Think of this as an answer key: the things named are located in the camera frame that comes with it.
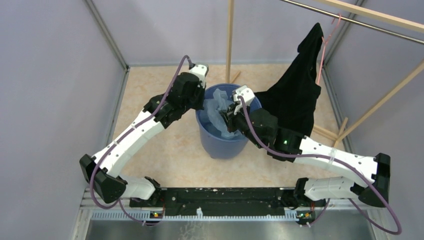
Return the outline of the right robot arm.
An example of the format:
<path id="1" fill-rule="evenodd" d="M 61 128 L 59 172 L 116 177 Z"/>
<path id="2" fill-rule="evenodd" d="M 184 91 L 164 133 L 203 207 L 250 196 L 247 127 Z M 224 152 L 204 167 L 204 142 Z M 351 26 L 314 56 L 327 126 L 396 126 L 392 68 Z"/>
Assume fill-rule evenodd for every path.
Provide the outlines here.
<path id="1" fill-rule="evenodd" d="M 299 206 L 321 199 L 357 198 L 369 206 L 389 203 L 391 158 L 384 153 L 362 156 L 319 143 L 310 137 L 279 127 L 277 118 L 263 108 L 248 110 L 231 104 L 219 112 L 229 132 L 239 131 L 256 147 L 278 161 L 311 165 L 337 174 L 333 178 L 300 178 L 293 200 Z"/>

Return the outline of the black hanging garment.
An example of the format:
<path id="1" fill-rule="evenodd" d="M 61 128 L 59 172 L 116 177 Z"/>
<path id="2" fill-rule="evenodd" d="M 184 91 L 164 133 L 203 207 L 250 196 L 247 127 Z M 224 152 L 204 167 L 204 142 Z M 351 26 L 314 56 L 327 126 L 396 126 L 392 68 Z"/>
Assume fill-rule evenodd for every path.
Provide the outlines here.
<path id="1" fill-rule="evenodd" d="M 297 47 L 297 56 L 268 90 L 255 92 L 262 108 L 277 117 L 278 125 L 310 136 L 322 88 L 316 84 L 317 58 L 324 36 L 317 22 Z"/>

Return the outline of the light blue trash bag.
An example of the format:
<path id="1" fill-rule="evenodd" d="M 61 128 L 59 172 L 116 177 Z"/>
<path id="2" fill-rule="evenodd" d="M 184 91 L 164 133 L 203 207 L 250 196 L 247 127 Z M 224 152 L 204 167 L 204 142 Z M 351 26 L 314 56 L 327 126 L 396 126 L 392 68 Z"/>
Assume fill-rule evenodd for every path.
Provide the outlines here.
<path id="1" fill-rule="evenodd" d="M 239 130 L 229 132 L 223 117 L 220 115 L 220 111 L 226 111 L 233 103 L 227 92 L 220 88 L 212 91 L 212 98 L 203 101 L 203 110 L 200 111 L 199 120 L 209 133 L 224 140 L 236 140 L 242 137 Z"/>

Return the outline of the metal hanging rod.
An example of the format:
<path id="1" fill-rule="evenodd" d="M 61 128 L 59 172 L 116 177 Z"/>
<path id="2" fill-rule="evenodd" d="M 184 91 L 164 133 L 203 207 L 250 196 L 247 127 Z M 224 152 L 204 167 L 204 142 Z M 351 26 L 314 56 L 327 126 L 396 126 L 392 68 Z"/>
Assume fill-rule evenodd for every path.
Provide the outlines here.
<path id="1" fill-rule="evenodd" d="M 339 16 L 335 13 L 332 13 L 332 12 L 329 12 L 329 11 L 326 11 L 326 10 L 323 10 L 323 9 L 319 9 L 319 8 L 316 8 L 316 7 L 307 5 L 307 4 L 303 4 L 303 3 L 293 1 L 293 0 L 281 0 L 281 1 L 284 2 L 284 3 L 288 3 L 288 4 L 291 4 L 291 5 L 309 10 L 309 11 L 313 11 L 313 12 L 318 13 L 318 14 L 322 14 L 322 15 L 334 18 L 334 19 L 341 19 L 344 22 L 354 24 L 354 25 L 357 25 L 357 26 L 360 26 L 360 27 L 364 27 L 364 28 L 367 28 L 367 29 L 370 29 L 370 30 L 373 30 L 373 31 L 380 32 L 380 33 L 384 33 L 386 35 L 390 35 L 390 36 L 394 36 L 394 37 L 397 37 L 397 38 L 400 38 L 400 39 L 408 40 L 410 42 L 418 43 L 420 45 L 424 44 L 424 41 L 421 40 L 421 39 L 417 39 L 417 38 L 414 38 L 414 37 L 411 37 L 411 36 L 407 36 L 407 35 L 404 35 L 404 34 L 401 34 L 401 33 L 395 32 L 395 31 L 391 31 L 391 30 L 388 30 L 388 29 L 385 29 L 385 28 L 381 28 L 381 27 L 378 27 L 378 26 L 375 26 L 375 25 L 367 24 L 365 22 L 357 21 L 357 20 L 352 19 L 352 18 Z"/>

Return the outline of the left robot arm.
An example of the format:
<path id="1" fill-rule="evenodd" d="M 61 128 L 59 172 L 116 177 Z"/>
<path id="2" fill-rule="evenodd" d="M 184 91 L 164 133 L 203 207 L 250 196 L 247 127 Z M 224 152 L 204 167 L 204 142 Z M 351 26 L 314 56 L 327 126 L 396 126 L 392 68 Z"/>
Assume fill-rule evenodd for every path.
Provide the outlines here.
<path id="1" fill-rule="evenodd" d="M 195 69 L 179 74 L 163 104 L 160 104 L 163 95 L 152 97 L 114 141 L 94 155 L 85 154 L 80 158 L 83 176 L 98 207 L 110 209 L 120 198 L 138 198 L 149 207 L 160 202 L 157 181 L 150 177 L 124 179 L 120 173 L 151 138 L 178 121 L 188 110 L 203 107 L 206 76 L 205 71 Z"/>

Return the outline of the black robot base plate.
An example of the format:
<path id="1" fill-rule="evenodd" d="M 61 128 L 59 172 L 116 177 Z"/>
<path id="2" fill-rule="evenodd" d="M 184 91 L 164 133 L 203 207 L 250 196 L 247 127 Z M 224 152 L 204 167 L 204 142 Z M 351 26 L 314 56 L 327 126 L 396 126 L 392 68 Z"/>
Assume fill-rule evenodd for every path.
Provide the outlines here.
<path id="1" fill-rule="evenodd" d="M 325 204 L 324 199 L 312 201 L 284 187 L 169 187 L 155 192 L 149 200 L 129 202 L 131 208 L 164 210 L 168 217 L 195 216 L 198 209 L 206 217 L 282 216 L 288 210 Z"/>

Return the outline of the blue plastic trash bin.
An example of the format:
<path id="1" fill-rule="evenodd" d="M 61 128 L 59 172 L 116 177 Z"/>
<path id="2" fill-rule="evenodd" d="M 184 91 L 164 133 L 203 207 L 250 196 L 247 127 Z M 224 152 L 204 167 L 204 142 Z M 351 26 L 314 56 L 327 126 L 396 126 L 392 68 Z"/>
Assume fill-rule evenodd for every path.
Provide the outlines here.
<path id="1" fill-rule="evenodd" d="M 221 83 L 213 85 L 205 90 L 204 99 L 211 99 L 213 95 L 212 91 L 214 91 L 215 89 L 221 89 L 223 91 L 226 91 L 230 100 L 233 100 L 232 91 L 237 89 L 238 87 L 240 86 L 233 83 Z M 197 110 L 195 112 L 195 116 L 197 123 L 199 124 L 201 144 L 205 151 L 210 155 L 210 157 L 213 159 L 231 159 L 241 153 L 241 151 L 244 149 L 249 140 L 242 134 L 241 138 L 226 140 L 209 133 L 199 120 L 201 111 L 202 110 Z"/>

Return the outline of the pink clothes hanger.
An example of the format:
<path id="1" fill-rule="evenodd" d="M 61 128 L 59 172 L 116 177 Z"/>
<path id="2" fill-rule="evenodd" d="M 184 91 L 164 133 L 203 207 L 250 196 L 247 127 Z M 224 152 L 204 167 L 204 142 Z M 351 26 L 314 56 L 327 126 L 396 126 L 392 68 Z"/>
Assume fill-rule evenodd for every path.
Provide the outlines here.
<path id="1" fill-rule="evenodd" d="M 323 43 L 323 48 L 322 48 L 320 65 L 319 65 L 319 72 L 318 72 L 317 79 L 316 79 L 316 84 L 318 86 L 320 85 L 321 78 L 322 78 L 322 72 L 323 72 L 323 67 L 324 67 L 324 58 L 325 58 L 325 55 L 326 55 L 327 46 L 328 46 L 331 38 L 333 37 L 333 35 L 336 33 L 336 30 L 338 29 L 341 20 L 342 20 L 342 15 L 339 13 L 338 18 L 337 18 L 337 23 L 336 23 L 335 27 L 333 28 L 332 32 L 327 36 L 327 38 L 324 38 L 324 37 L 321 38 L 322 43 Z"/>

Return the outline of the wooden clothes rack frame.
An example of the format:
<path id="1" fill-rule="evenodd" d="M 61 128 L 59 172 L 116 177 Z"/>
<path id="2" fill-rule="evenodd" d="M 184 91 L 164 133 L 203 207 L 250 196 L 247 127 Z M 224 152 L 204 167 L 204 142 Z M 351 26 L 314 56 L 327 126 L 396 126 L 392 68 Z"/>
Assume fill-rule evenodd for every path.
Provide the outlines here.
<path id="1" fill-rule="evenodd" d="M 237 0 L 234 7 L 232 69 L 238 82 L 256 92 L 268 90 L 285 72 L 314 24 L 331 36 L 320 100 L 332 93 L 351 127 L 424 58 L 422 44 L 352 25 L 340 43 L 343 23 L 279 0 Z M 419 73 L 354 129 L 348 138 L 359 152 L 419 151 L 424 146 L 424 75 Z"/>

